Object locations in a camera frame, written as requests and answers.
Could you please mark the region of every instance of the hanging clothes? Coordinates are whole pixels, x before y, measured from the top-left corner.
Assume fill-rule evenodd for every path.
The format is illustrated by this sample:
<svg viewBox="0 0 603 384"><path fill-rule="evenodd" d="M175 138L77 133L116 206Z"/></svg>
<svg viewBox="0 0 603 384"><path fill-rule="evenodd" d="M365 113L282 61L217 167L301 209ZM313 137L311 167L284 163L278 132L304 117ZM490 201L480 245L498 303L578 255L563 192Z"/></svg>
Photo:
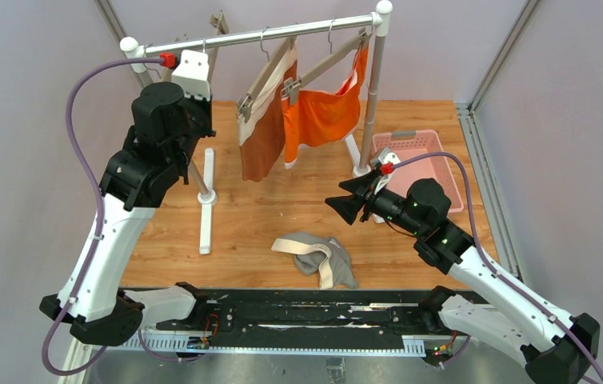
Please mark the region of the hanging clothes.
<svg viewBox="0 0 603 384"><path fill-rule="evenodd" d="M249 116L238 116L238 141L242 179L260 182L285 147L285 125L280 94L286 78L297 77L297 45L294 40L251 105Z"/></svg>
<svg viewBox="0 0 603 384"><path fill-rule="evenodd" d="M336 142L353 133L361 115L359 96L365 80L368 53L367 43L358 47L349 77L334 94L299 90L294 104L289 97L282 99L286 168L294 166L299 148Z"/></svg>

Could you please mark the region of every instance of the wooden table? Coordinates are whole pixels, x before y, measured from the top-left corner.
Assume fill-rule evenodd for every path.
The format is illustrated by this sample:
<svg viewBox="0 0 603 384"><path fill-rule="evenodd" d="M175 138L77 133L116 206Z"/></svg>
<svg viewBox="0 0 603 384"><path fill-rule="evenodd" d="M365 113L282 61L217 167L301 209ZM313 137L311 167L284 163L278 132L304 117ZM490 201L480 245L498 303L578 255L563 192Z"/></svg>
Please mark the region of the wooden table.
<svg viewBox="0 0 603 384"><path fill-rule="evenodd" d="M285 169L281 158L263 182L243 182L235 104L215 102L213 116L217 137L201 140L195 156L202 169L204 148L211 146L216 152L214 188L219 200L214 207L212 254L198 253L198 188L178 182L139 239L122 285L170 286L186 281L202 287L317 288L317 274L301 274L291 255L270 250L278 236L306 231L341 242L362 289L464 287L421 261L412 238L372 220L349 226L324 203L326 197L346 194L337 184L353 177L343 142L302 150L292 170ZM379 102L374 132L399 130L436 130L443 148L464 162L473 183L473 212L481 244L496 258L453 103ZM359 146L361 133L357 130ZM452 162L450 167L464 196L461 173ZM451 218L470 231L466 209L465 204L465 210Z"/></svg>

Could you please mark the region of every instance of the pink plastic basket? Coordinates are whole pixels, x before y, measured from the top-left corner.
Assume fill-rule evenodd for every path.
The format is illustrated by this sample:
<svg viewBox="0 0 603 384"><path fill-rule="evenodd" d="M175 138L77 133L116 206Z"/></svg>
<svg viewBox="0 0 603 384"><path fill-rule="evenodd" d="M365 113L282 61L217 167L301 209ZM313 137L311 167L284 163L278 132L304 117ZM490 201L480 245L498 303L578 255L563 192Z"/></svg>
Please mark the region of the pink plastic basket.
<svg viewBox="0 0 603 384"><path fill-rule="evenodd" d="M383 148L389 147L401 161L413 158L419 154L443 150L443 146L435 130L374 134L372 136L372 147L375 154L379 153ZM412 183L420 178L434 178L443 186L445 196L452 203L449 209L450 213L464 210L464 202L461 200L459 189L454 182L452 170L450 170L447 158L442 156L425 158L398 170L393 173L393 177L386 188L401 196L405 196Z"/></svg>

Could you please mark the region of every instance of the orange cloth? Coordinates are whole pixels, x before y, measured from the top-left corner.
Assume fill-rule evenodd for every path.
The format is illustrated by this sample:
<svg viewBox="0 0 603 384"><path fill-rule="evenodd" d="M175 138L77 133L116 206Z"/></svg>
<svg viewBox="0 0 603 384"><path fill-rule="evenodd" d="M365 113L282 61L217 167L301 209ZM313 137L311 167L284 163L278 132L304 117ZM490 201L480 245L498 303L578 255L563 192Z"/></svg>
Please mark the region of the orange cloth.
<svg viewBox="0 0 603 384"><path fill-rule="evenodd" d="M318 90L299 90L297 102L282 99L285 119L285 167L297 161L300 146L320 146L348 136L358 124L361 104L358 97L365 80L369 47L359 48L353 69L335 94Z"/></svg>

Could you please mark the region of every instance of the gray wall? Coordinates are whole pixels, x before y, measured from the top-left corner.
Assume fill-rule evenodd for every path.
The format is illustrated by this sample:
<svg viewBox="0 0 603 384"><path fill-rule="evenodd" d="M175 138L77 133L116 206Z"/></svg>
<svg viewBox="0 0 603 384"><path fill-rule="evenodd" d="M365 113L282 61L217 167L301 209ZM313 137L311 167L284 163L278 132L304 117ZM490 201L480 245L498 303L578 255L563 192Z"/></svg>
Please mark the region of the gray wall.
<svg viewBox="0 0 603 384"><path fill-rule="evenodd" d="M603 2L543 2L477 116L529 283L603 364Z"/></svg>
<svg viewBox="0 0 603 384"><path fill-rule="evenodd" d="M120 58L92 2L0 1L0 383L55 382L40 363L38 311L78 259L94 200L72 154L64 105L73 83ZM138 84L127 69L86 85L75 126L95 173L121 145ZM61 366L66 332L54 344Z"/></svg>
<svg viewBox="0 0 603 384"><path fill-rule="evenodd" d="M233 32L261 30L295 22L368 14L377 0L111 0L127 34L141 43L172 42L177 36L211 36L210 14L224 10ZM454 99L468 102L481 82L525 0L392 0L393 17L386 43L380 98ZM332 33L336 48L355 32ZM273 52L277 43L264 42ZM326 34L298 39L299 71L306 72L329 53ZM214 97L237 100L250 88L266 62L258 43L220 51ZM350 59L335 66L312 87L336 90Z"/></svg>

